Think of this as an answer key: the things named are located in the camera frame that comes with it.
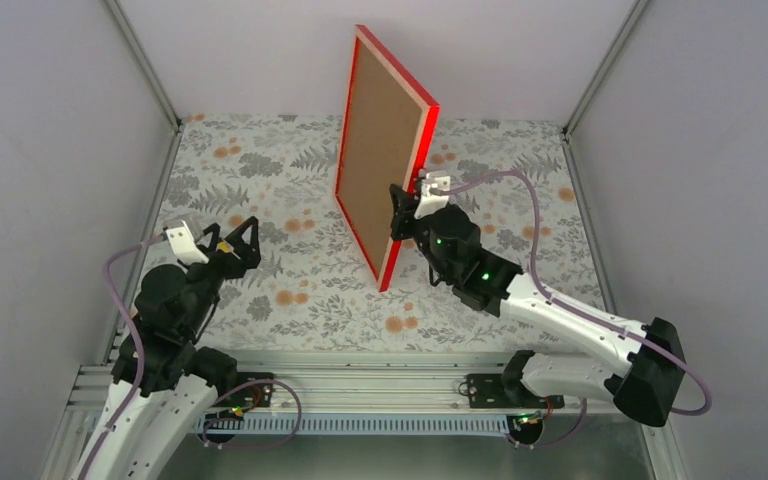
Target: brown cardboard panel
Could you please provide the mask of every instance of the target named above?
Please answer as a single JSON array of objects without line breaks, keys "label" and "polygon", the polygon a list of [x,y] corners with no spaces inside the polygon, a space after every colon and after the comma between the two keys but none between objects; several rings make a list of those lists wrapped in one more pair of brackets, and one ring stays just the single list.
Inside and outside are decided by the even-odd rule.
[{"label": "brown cardboard panel", "polygon": [[390,241],[389,187],[402,185],[413,165],[422,116],[410,94],[361,43],[337,196],[376,274],[384,269]]}]

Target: floral patterned surface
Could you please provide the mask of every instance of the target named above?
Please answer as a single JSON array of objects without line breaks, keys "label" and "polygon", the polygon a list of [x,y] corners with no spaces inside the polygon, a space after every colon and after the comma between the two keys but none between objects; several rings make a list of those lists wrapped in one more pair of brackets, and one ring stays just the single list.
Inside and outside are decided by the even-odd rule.
[{"label": "floral patterned surface", "polygon": [[[158,219],[194,215],[223,232],[260,219],[263,259],[226,282],[202,343],[226,349],[495,352],[570,351],[531,325],[461,305],[428,284],[427,264],[406,242],[390,290],[375,281],[334,200],[338,116],[195,115],[188,119]],[[457,202],[482,229],[482,245],[525,264],[539,238],[541,277],[601,306],[580,214],[551,123],[441,120],[427,161],[454,184],[490,170],[520,168],[535,182],[542,227],[535,232],[525,187],[515,179],[480,186]],[[174,262],[168,245],[149,251],[143,273]]]}]

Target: wooden frame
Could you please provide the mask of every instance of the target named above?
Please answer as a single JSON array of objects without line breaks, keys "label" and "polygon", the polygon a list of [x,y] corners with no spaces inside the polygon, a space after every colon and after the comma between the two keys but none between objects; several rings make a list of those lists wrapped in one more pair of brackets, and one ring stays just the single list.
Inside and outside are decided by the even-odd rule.
[{"label": "wooden frame", "polygon": [[389,185],[414,190],[439,112],[437,101],[381,41],[357,25],[335,197],[382,292],[401,243],[389,235]]}]

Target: ventilation grille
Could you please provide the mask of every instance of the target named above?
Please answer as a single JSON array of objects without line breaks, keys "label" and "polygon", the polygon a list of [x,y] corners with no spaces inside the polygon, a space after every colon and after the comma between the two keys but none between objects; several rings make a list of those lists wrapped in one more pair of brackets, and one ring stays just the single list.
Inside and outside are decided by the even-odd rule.
[{"label": "ventilation grille", "polygon": [[[243,420],[211,425],[208,433],[280,435],[293,429],[292,414],[250,413]],[[204,418],[196,425],[201,432]],[[306,414],[299,435],[470,435],[498,437],[507,432],[503,415],[340,415]]]}]

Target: purple hose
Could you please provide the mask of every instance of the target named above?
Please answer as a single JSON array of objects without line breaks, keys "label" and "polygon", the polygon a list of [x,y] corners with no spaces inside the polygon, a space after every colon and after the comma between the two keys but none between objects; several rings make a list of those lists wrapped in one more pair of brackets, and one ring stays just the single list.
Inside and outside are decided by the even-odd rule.
[{"label": "purple hose", "polygon": [[[432,193],[437,195],[440,195],[440,194],[456,195],[458,193],[463,193],[463,192],[466,192],[467,190],[471,190],[472,188],[475,188],[476,186],[482,183],[489,182],[491,180],[495,180],[501,177],[517,177],[520,180],[522,180],[523,183],[525,183],[526,188],[528,188],[528,193],[531,195],[531,203],[534,205],[534,231],[539,232],[540,231],[540,205],[537,203],[537,191],[534,189],[534,185],[532,185],[531,182],[528,180],[528,177],[525,176],[525,174],[520,170],[508,170],[508,171],[502,171],[502,172],[488,173],[487,175],[484,175],[483,177],[473,181],[472,183],[461,185],[457,188],[452,188],[447,191],[441,191],[441,190],[435,189]],[[646,338],[641,337],[640,335],[637,335],[636,333],[626,332],[624,329],[612,324],[611,322],[602,320],[599,317],[596,317],[585,311],[582,311],[574,307],[573,305],[570,305],[564,302],[561,299],[552,298],[552,293],[549,292],[548,289],[546,289],[546,286],[540,282],[540,278],[537,276],[537,239],[538,238],[539,238],[538,235],[535,234],[531,242],[531,252],[529,253],[529,258],[528,258],[528,273],[531,275],[531,279],[532,281],[534,281],[534,285],[537,287],[537,290],[540,292],[540,294],[543,295],[546,298],[546,300],[549,300],[550,302],[554,302],[556,305],[572,313],[573,315],[577,315],[585,320],[595,323],[596,325],[604,327],[614,333],[625,335],[632,340],[640,342],[641,344],[658,352],[660,355],[662,355],[664,358],[674,363],[680,369],[684,370],[684,373],[689,375],[690,378],[692,378],[693,381],[695,381],[696,384],[699,385],[699,388],[702,389],[702,394],[705,396],[705,402],[701,407],[695,410],[685,410],[683,408],[673,407],[672,409],[673,413],[677,413],[679,415],[697,416],[697,415],[702,415],[708,412],[708,410],[711,409],[711,390],[710,388],[708,388],[708,384],[706,384],[705,381],[702,380],[702,377],[698,373],[696,373],[693,369],[691,369],[681,359],[679,359],[672,353],[668,352],[664,348],[660,347],[659,345],[656,345],[654,342],[651,342]]]},{"label": "purple hose", "polygon": [[[541,443],[540,445],[527,445],[527,448],[529,450],[540,450],[543,448],[557,447],[566,443],[570,438],[573,437],[573,435],[581,430],[581,427],[584,426],[584,417],[587,416],[587,399],[579,398],[579,400],[581,400],[581,412],[578,414],[578,419],[575,421],[575,425],[572,426],[572,430],[565,433],[563,437],[560,437],[557,440],[553,440],[549,443]],[[505,434],[505,437],[507,437],[509,442],[514,444],[514,448],[519,448],[520,443],[517,442],[510,433]]]},{"label": "purple hose", "polygon": [[233,420],[229,418],[214,418],[213,420],[210,420],[208,422],[205,422],[204,428],[201,431],[201,439],[204,441],[205,446],[211,446],[216,447],[220,450],[224,449],[230,449],[230,450],[250,450],[250,451],[263,451],[263,450],[269,450],[272,448],[277,448],[285,445],[287,442],[293,439],[293,437],[296,436],[296,433],[298,433],[299,428],[302,426],[302,401],[299,400],[299,396],[296,394],[295,390],[290,388],[286,383],[280,382],[278,380],[269,380],[269,379],[263,379],[263,380],[252,380],[251,382],[246,382],[242,385],[237,385],[236,387],[232,388],[228,391],[225,395],[222,395],[221,397],[217,398],[216,401],[213,403],[214,405],[218,404],[222,400],[225,400],[226,398],[230,397],[231,395],[239,392],[240,390],[243,390],[244,388],[249,388],[254,385],[278,385],[279,387],[283,388],[287,392],[290,393],[290,395],[293,396],[293,400],[296,401],[296,423],[293,425],[293,431],[291,431],[286,437],[282,438],[281,440],[270,443],[267,445],[238,445],[238,446],[225,446],[221,443],[211,442],[207,439],[207,430],[213,426],[216,423],[219,422],[225,422],[228,420]]},{"label": "purple hose", "polygon": [[131,314],[128,312],[128,307],[125,306],[125,302],[122,300],[119,292],[116,291],[116,284],[113,282],[113,275],[110,273],[110,267],[113,265],[113,263],[116,262],[116,260],[119,260],[125,255],[137,252],[143,247],[154,245],[161,240],[163,240],[162,236],[151,237],[148,240],[140,242],[132,247],[128,247],[124,250],[120,250],[114,253],[113,256],[104,262],[104,268],[102,269],[104,272],[104,286],[107,287],[107,293],[110,294],[110,298],[113,300],[116,308],[119,309],[119,314],[122,316],[122,319],[125,320],[125,324],[128,325],[128,331],[131,334],[131,338],[134,339],[134,348],[137,351],[137,373],[134,377],[134,382],[131,385],[131,389],[128,390],[128,394],[125,395],[125,398],[122,400],[122,403],[119,404],[119,407],[113,411],[113,415],[110,416],[110,420],[104,424],[104,431],[101,432],[101,434],[98,436],[98,439],[96,440],[95,444],[93,444],[89,454],[87,454],[87,460],[81,467],[80,473],[78,473],[78,480],[84,480],[86,478],[87,473],[90,470],[90,466],[92,466],[93,460],[95,460],[96,455],[98,455],[99,450],[101,450],[102,444],[104,444],[104,440],[107,438],[107,433],[110,431],[110,429],[113,428],[113,426],[116,424],[116,421],[119,420],[119,417],[122,416],[122,412],[125,411],[125,408],[127,408],[128,404],[131,403],[131,399],[134,398],[134,396],[137,394],[137,391],[140,389],[140,382],[142,382],[143,373],[145,372],[145,349],[143,348],[143,340],[140,338],[140,333],[137,331],[137,326],[131,319]]}]

